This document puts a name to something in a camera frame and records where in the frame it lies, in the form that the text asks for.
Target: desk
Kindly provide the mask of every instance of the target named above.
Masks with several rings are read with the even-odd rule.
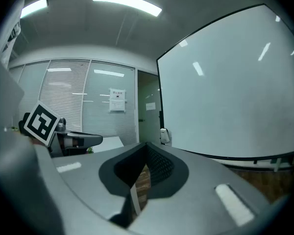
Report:
[[[96,153],[96,152],[120,148],[123,146],[124,145],[122,144],[119,137],[108,137],[108,138],[103,138],[103,141],[101,144],[93,146],[93,151],[94,153]]]

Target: wall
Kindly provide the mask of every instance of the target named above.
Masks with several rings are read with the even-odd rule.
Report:
[[[62,37],[39,38],[30,42],[24,52],[17,59],[10,62],[8,67],[12,68],[44,59],[85,58],[125,64],[142,71],[157,74],[155,59],[117,47],[93,45],[86,42],[86,44],[82,44],[79,42],[67,42]]]

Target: window blind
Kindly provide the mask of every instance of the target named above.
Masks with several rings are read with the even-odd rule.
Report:
[[[19,80],[19,86],[24,91],[24,96],[19,105],[19,112],[13,117],[13,125],[23,119],[26,112],[31,112],[39,97],[39,91],[49,62],[40,62],[25,65]]]
[[[17,67],[9,69],[9,72],[10,72],[11,76],[13,77],[15,82],[17,82],[17,83],[20,80],[23,67],[24,67],[24,65],[21,65],[21,66],[17,66]]]
[[[83,98],[83,132],[119,136],[123,145],[136,142],[134,74],[134,69],[91,63]],[[109,88],[126,90],[125,112],[109,112]]]
[[[43,81],[40,101],[60,117],[66,128],[81,131],[82,94],[89,60],[52,60]]]

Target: doorway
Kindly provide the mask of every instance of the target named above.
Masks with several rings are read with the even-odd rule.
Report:
[[[138,71],[139,142],[161,143],[158,76]]]

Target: white screen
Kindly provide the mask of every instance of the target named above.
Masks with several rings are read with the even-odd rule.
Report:
[[[236,158],[294,151],[294,36],[265,5],[199,30],[158,67],[173,147]]]

